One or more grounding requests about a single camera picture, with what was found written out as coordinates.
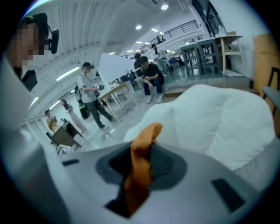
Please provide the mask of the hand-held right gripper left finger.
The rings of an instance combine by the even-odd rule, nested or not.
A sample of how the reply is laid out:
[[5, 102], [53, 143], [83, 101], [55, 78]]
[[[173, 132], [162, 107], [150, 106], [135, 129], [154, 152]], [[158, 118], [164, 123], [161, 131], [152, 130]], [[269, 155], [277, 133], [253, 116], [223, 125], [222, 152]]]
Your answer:
[[118, 149], [102, 156], [95, 169], [106, 183], [121, 185], [131, 171], [130, 149]]

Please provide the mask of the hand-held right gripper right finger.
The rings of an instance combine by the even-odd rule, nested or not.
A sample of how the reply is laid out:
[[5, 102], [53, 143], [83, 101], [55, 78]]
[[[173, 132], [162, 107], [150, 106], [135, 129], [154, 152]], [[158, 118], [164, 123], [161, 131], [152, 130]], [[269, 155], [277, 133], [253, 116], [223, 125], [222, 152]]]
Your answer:
[[187, 173], [187, 163], [181, 156], [156, 144], [150, 149], [150, 164], [154, 174], [150, 190], [171, 189]]

